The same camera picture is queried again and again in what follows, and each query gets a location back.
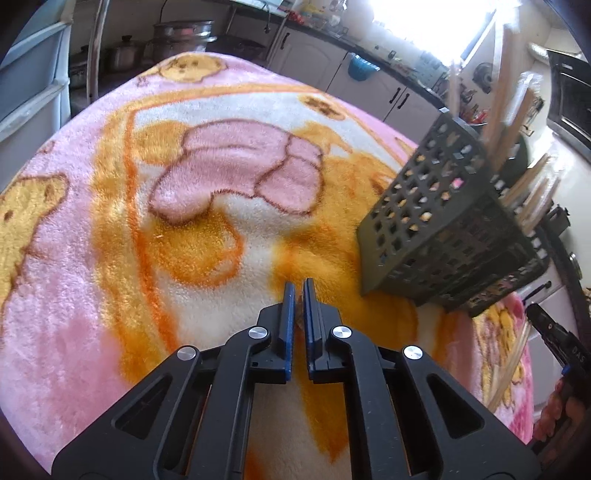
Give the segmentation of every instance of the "cabinet handle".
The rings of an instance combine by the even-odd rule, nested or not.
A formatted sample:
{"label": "cabinet handle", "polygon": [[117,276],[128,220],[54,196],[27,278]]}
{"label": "cabinet handle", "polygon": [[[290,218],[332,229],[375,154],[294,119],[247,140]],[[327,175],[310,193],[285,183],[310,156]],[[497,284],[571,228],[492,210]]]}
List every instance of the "cabinet handle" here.
{"label": "cabinet handle", "polygon": [[400,105],[398,105],[398,110],[400,110],[404,106],[404,104],[408,100],[408,97],[410,97],[410,93],[407,93],[406,97],[404,97],[404,100],[400,103]]}
{"label": "cabinet handle", "polygon": [[396,90],[396,93],[392,97],[392,100],[390,100],[390,103],[394,103],[394,100],[396,100],[396,97],[398,96],[399,93],[400,93],[400,87],[398,87],[398,90]]}
{"label": "cabinet handle", "polygon": [[291,35],[291,33],[287,32],[285,34],[285,37],[283,37],[283,41],[281,42],[281,50],[283,50],[285,48],[285,42],[287,41],[287,37],[289,37]]}

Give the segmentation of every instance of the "pink fleece blanket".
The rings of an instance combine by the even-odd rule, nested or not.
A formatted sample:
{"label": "pink fleece blanket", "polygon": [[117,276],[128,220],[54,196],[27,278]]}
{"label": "pink fleece blanket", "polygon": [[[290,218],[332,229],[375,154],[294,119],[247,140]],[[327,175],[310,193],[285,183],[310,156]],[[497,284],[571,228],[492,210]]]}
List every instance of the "pink fleece blanket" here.
{"label": "pink fleece blanket", "polygon": [[[359,295],[355,228],[415,145],[329,95],[243,60],[169,59],[50,139],[0,199],[0,408],[46,469],[182,344],[223,345],[313,277],[377,344],[417,343],[486,401],[524,321]],[[498,417],[531,437],[526,354]],[[246,477],[346,478],[341,390],[257,387]]]}

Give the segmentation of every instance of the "blue basket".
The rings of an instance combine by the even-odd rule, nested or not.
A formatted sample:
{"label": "blue basket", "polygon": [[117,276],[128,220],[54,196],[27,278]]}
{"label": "blue basket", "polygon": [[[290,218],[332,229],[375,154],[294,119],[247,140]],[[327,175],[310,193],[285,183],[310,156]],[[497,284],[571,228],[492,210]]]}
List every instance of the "blue basket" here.
{"label": "blue basket", "polygon": [[367,80],[372,73],[378,72],[380,68],[367,60],[362,59],[359,55],[356,55],[349,63],[349,76],[353,80],[363,82]]}

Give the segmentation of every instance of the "window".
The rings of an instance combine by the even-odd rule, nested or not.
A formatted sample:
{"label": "window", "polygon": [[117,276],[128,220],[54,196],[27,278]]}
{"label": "window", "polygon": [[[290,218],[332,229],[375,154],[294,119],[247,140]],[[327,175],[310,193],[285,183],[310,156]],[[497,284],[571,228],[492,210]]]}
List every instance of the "window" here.
{"label": "window", "polygon": [[496,0],[369,1],[375,21],[398,38],[429,51],[445,65],[464,56],[497,4]]}

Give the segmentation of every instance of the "white cabinet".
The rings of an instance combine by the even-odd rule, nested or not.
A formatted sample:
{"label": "white cabinet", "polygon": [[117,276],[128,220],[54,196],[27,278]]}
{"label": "white cabinet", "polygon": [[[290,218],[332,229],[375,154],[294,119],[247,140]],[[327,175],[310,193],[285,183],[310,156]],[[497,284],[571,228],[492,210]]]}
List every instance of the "white cabinet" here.
{"label": "white cabinet", "polygon": [[346,53],[332,43],[286,28],[269,69],[325,92]]}
{"label": "white cabinet", "polygon": [[413,142],[420,143],[439,115],[439,110],[431,103],[406,89],[384,122]]}
{"label": "white cabinet", "polygon": [[367,80],[354,80],[349,76],[354,57],[354,53],[347,54],[327,92],[383,121],[405,86],[381,70],[371,73]]}

